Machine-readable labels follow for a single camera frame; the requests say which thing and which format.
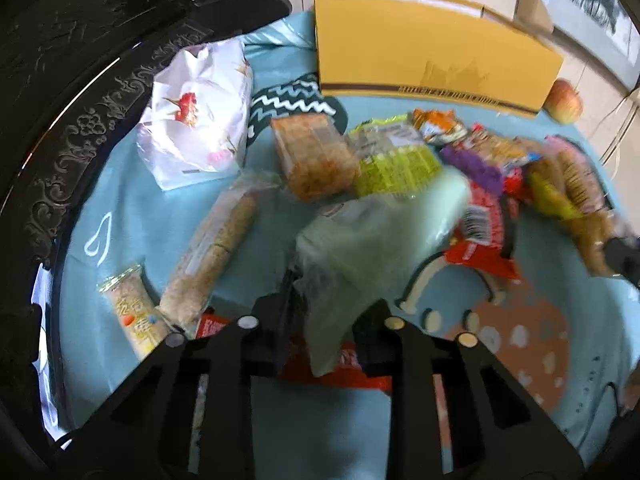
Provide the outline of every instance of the yellow box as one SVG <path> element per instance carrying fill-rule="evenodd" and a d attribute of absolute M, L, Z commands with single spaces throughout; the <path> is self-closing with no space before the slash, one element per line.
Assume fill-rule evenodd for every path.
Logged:
<path fill-rule="evenodd" d="M 315 0 L 324 95 L 425 97 L 524 116 L 562 56 L 466 0 Z"/>

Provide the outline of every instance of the red snack bag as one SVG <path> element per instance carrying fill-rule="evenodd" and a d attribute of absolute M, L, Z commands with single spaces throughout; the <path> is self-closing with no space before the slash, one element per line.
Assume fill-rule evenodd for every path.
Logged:
<path fill-rule="evenodd" d="M 215 335 L 229 322 L 228 319 L 207 310 L 200 319 L 196 338 Z M 322 377 L 314 377 L 301 336 L 294 336 L 289 342 L 289 361 L 285 364 L 279 378 L 292 383 L 324 384 L 324 386 L 381 390 L 388 394 L 391 393 L 391 377 L 368 378 L 358 363 L 355 346 L 349 343 L 342 345 L 340 360 L 333 372 Z"/>
<path fill-rule="evenodd" d="M 471 202 L 444 253 L 447 262 L 519 280 L 511 257 L 517 216 L 518 203 L 513 198 L 498 199 L 472 182 Z"/>

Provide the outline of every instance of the purple wrapper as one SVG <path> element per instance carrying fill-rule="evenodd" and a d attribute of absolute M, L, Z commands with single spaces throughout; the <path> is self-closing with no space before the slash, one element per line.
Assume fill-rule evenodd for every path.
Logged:
<path fill-rule="evenodd" d="M 458 168 L 489 193 L 498 197 L 504 193 L 504 175 L 500 169 L 488 166 L 475 153 L 448 144 L 440 150 L 440 156 L 444 162 Z"/>

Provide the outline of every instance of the framed picture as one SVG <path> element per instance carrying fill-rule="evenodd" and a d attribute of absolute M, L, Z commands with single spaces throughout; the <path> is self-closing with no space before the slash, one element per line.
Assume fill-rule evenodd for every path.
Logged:
<path fill-rule="evenodd" d="M 620 0 L 542 2 L 556 30 L 599 60 L 629 91 L 638 85 L 640 34 Z"/>

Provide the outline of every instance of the apple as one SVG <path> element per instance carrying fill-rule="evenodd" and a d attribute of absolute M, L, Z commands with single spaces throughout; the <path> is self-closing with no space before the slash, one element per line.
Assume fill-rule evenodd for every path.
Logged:
<path fill-rule="evenodd" d="M 582 99 L 565 79 L 556 79 L 543 108 L 560 124 L 571 124 L 582 115 Z"/>

